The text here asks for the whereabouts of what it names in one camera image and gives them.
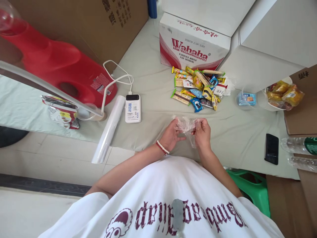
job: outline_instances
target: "wahaha cardboard box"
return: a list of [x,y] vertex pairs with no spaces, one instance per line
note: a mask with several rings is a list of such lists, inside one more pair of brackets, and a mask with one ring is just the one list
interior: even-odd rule
[[159,22],[161,63],[215,70],[230,49],[228,36],[164,13]]

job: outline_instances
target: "plastic wrap roll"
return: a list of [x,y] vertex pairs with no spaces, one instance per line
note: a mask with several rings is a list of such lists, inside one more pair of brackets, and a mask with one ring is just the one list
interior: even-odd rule
[[112,137],[115,133],[116,127],[120,120],[120,116],[121,116],[124,105],[125,105],[125,97],[119,95],[116,99],[115,105],[112,108],[106,127],[103,130],[97,149],[92,158],[91,162],[93,164],[100,164],[105,160],[107,151],[112,141]]

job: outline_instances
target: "smartphone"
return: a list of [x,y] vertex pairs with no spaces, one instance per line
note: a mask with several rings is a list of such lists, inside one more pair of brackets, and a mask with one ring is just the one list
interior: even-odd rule
[[264,160],[278,165],[278,138],[271,134],[266,134],[265,157]]

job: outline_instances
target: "pile of snacks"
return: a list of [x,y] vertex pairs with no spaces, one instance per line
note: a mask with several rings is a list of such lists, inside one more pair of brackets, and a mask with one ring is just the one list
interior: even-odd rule
[[185,70],[173,67],[172,73],[176,73],[174,87],[182,89],[175,89],[171,98],[186,105],[192,103],[195,112],[201,111],[204,106],[217,111],[218,103],[228,86],[224,72],[193,70],[187,66]]
[[287,111],[297,106],[305,95],[296,84],[282,80],[266,88],[266,94],[271,105]]

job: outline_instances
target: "cartoon graphic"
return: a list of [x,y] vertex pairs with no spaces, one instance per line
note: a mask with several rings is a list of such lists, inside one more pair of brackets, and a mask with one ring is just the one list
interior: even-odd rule
[[118,238],[124,236],[132,223],[132,211],[128,208],[122,209],[109,222],[105,238]]

